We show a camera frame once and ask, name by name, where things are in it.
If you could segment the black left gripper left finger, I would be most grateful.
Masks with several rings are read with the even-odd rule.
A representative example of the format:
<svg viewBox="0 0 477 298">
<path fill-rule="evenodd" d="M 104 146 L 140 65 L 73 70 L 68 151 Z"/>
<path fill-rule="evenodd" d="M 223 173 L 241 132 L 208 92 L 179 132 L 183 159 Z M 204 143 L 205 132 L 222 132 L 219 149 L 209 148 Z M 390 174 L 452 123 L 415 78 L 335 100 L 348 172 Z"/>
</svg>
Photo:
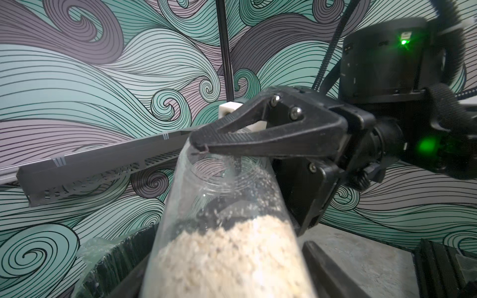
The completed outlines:
<svg viewBox="0 0 477 298">
<path fill-rule="evenodd" d="M 138 298 L 149 257 L 145 257 L 108 295 L 108 298 Z"/>
</svg>

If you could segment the red-lidded oatmeal jar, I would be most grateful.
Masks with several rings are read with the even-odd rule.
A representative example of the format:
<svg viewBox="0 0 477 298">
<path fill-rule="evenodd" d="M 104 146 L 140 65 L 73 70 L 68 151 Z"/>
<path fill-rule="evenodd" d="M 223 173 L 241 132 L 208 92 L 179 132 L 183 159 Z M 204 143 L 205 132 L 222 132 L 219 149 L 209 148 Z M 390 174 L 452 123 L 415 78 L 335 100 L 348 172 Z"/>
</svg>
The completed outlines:
<svg viewBox="0 0 477 298">
<path fill-rule="evenodd" d="M 314 298 L 267 158 L 183 147 L 143 298 Z"/>
</svg>

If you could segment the black bin with green liner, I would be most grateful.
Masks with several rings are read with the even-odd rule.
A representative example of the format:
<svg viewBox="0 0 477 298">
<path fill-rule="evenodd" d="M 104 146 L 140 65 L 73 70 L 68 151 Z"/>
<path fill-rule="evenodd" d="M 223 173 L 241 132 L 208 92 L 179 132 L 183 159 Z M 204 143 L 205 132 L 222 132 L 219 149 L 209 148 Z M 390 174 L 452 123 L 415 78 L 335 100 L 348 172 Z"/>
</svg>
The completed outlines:
<svg viewBox="0 0 477 298">
<path fill-rule="evenodd" d="M 92 238 L 78 250 L 86 268 L 75 284 L 73 298 L 109 298 L 152 250 L 157 232 L 152 224 L 113 240 Z"/>
</svg>

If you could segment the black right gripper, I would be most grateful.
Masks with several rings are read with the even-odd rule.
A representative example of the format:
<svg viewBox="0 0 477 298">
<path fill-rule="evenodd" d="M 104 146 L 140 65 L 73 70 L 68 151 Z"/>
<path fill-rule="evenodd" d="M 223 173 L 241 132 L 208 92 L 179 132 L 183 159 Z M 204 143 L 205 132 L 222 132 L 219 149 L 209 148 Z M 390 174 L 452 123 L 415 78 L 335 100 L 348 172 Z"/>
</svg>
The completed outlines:
<svg viewBox="0 0 477 298">
<path fill-rule="evenodd" d="M 292 157 L 275 160 L 275 175 L 294 231 L 302 235 L 320 222 L 339 186 L 362 192 L 382 183 L 406 146 L 399 120 L 375 116 L 370 127 L 351 137 L 339 167 L 328 159 L 307 158 L 339 151 L 349 126 L 333 111 L 338 105 L 313 89 L 269 87 L 237 110 L 239 119 L 229 114 L 195 130 L 189 140 L 196 150 L 218 155 Z M 258 120 L 267 122 L 265 130 L 240 131 Z"/>
</svg>

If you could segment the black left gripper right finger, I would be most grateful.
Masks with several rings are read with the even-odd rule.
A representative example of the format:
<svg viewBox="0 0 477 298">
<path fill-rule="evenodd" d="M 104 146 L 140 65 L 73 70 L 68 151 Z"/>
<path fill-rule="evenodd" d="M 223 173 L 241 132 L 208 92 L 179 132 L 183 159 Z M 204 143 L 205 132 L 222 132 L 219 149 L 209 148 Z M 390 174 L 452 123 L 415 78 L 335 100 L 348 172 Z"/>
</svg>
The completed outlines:
<svg viewBox="0 0 477 298">
<path fill-rule="evenodd" d="M 304 242 L 302 252 L 320 298 L 370 297 L 317 243 Z"/>
</svg>

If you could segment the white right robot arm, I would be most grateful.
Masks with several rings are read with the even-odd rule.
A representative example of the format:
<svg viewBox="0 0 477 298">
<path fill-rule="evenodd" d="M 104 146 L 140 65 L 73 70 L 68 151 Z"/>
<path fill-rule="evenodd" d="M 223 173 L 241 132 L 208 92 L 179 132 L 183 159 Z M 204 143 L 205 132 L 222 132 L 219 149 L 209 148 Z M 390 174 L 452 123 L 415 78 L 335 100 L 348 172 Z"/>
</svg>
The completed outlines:
<svg viewBox="0 0 477 298">
<path fill-rule="evenodd" d="M 394 19 L 350 34 L 326 73 L 357 4 L 311 88 L 269 87 L 190 136 L 200 152 L 272 158 L 298 234 L 319 223 L 341 185 L 365 191 L 400 160 L 458 180 L 477 176 L 477 118 L 450 88 L 465 55 L 456 3 L 433 1 L 431 21 Z"/>
</svg>

